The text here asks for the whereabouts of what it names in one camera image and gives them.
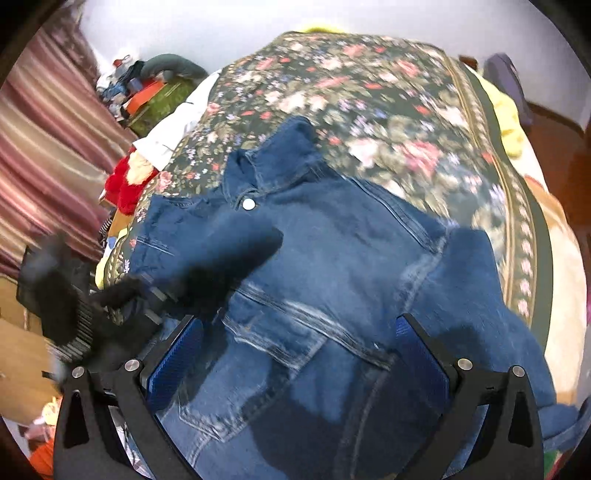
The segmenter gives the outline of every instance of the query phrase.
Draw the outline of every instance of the white wall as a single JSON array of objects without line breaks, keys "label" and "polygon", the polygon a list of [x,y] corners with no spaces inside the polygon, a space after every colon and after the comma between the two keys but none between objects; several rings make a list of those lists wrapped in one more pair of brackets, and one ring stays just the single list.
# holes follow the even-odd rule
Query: white wall
[{"label": "white wall", "polygon": [[527,0],[87,0],[82,28],[112,61],[176,53],[212,72],[310,21],[416,38],[482,61],[506,52],[527,98],[586,126],[591,79],[556,27]]}]

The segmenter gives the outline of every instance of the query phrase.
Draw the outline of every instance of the denim jacket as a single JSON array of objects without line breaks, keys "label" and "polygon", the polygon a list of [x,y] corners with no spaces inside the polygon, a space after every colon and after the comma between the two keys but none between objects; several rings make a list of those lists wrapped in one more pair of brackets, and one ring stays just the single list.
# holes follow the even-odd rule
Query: denim jacket
[{"label": "denim jacket", "polygon": [[233,152],[208,194],[154,196],[131,272],[165,277],[230,210],[270,220],[283,245],[206,324],[202,352],[158,414],[204,479],[399,472],[441,415],[397,353],[395,320],[406,312],[458,358],[524,367],[543,435],[572,427],[577,411],[556,405],[540,346],[502,301],[486,233],[337,174],[305,118]]}]

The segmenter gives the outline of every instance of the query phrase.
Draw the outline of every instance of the metal screw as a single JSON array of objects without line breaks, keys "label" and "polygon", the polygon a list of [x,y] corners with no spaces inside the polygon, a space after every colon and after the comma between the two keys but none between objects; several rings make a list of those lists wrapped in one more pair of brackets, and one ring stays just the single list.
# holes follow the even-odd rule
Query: metal screw
[{"label": "metal screw", "polygon": [[74,378],[80,378],[82,375],[84,375],[84,367],[76,367],[72,370],[72,376]]},{"label": "metal screw", "polygon": [[472,362],[470,362],[467,358],[460,358],[457,361],[457,366],[459,366],[462,370],[472,370]]},{"label": "metal screw", "polygon": [[523,370],[523,367],[520,367],[519,365],[514,366],[511,371],[516,377],[523,377],[525,375],[525,370]]},{"label": "metal screw", "polygon": [[139,368],[139,360],[132,358],[125,363],[125,369],[128,372],[135,372]]}]

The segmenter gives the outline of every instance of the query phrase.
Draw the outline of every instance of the white cloth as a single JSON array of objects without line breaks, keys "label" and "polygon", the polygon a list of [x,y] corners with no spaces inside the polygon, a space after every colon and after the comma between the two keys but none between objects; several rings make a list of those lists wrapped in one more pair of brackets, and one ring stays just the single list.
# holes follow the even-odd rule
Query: white cloth
[{"label": "white cloth", "polygon": [[137,151],[154,168],[164,170],[179,142],[195,129],[207,110],[209,92],[217,82],[219,72],[212,73],[195,89],[187,100],[168,117],[158,123],[145,138],[134,142]]}]

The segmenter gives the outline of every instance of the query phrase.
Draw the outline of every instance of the floral bedspread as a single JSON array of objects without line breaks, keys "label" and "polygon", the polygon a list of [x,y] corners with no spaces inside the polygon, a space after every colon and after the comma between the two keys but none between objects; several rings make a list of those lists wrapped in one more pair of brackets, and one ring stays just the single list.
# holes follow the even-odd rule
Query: floral bedspread
[{"label": "floral bedspread", "polygon": [[128,271],[153,193],[191,196],[217,186],[232,150],[256,148],[290,115],[310,119],[325,160],[340,173],[484,229],[506,304],[545,345],[548,230],[506,157],[492,105],[444,51],[399,38],[286,33],[226,67],[201,123],[145,189],[130,234],[111,254],[106,283]]}]

